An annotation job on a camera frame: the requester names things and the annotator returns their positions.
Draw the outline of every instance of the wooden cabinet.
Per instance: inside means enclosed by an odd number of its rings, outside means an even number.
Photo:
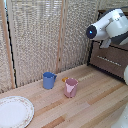
[[[109,48],[102,49],[99,46],[98,42],[93,42],[89,64],[123,79],[128,65],[128,44],[125,47],[110,45]]]

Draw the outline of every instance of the wooden panel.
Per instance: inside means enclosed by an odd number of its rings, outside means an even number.
[[[123,78],[127,58],[128,51],[114,47],[99,49],[99,44],[94,42],[90,63]]]
[[[0,93],[15,88],[4,1],[0,0]]]
[[[62,40],[61,71],[86,63],[89,45],[86,29],[95,20],[98,2],[97,0],[68,0]]]
[[[62,0],[7,0],[17,85],[56,73]]]
[[[124,6],[128,6],[127,0],[101,0],[99,9],[108,10],[111,8],[120,8]]]
[[[74,98],[64,95],[65,76],[80,80]],[[51,90],[44,89],[42,83],[0,95],[23,96],[32,102],[35,113],[27,128],[110,128],[128,102],[128,86],[86,65],[57,74]]]

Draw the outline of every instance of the plate rim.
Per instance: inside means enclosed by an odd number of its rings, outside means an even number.
[[[32,121],[32,119],[33,119],[33,116],[34,116],[34,106],[33,106],[33,104],[32,104],[32,102],[29,100],[29,99],[27,99],[27,98],[25,98],[25,97],[22,97],[22,96],[8,96],[8,97],[4,97],[4,98],[2,98],[2,99],[0,99],[0,101],[2,101],[2,100],[6,100],[6,99],[9,99],[9,98],[19,98],[19,99],[24,99],[24,100],[26,100],[30,105],[31,105],[31,107],[32,107],[32,114],[31,114],[31,118],[29,119],[29,121],[25,124],[25,125],[22,125],[22,128],[24,127],[26,127],[26,126],[28,126],[29,124],[30,124],[30,122]]]

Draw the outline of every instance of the cabinet drawer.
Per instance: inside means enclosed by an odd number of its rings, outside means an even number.
[[[128,65],[128,51],[114,47],[100,49],[99,44],[94,42],[90,63],[123,78]]]

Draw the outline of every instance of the cup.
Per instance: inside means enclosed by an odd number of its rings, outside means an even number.
[[[78,81],[73,78],[68,78],[65,81],[64,94],[71,98],[76,95]]]
[[[52,89],[54,87],[56,77],[57,77],[57,75],[55,75],[51,72],[45,72],[43,74],[43,87],[45,89]]]

